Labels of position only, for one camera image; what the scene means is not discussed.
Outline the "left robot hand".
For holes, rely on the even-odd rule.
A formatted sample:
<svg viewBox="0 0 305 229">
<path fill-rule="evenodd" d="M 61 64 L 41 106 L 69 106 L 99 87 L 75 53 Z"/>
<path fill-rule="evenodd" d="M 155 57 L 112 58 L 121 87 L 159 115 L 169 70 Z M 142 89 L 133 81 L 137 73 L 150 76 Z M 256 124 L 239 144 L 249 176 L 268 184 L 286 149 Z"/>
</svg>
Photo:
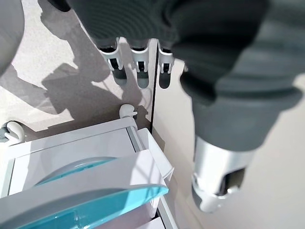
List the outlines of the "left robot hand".
<svg viewBox="0 0 305 229">
<path fill-rule="evenodd" d="M 254 151 L 302 92 L 302 0 L 70 0 L 102 47 L 156 38 L 187 70 L 195 129 L 193 199 L 213 212 L 241 186 Z"/>
</svg>

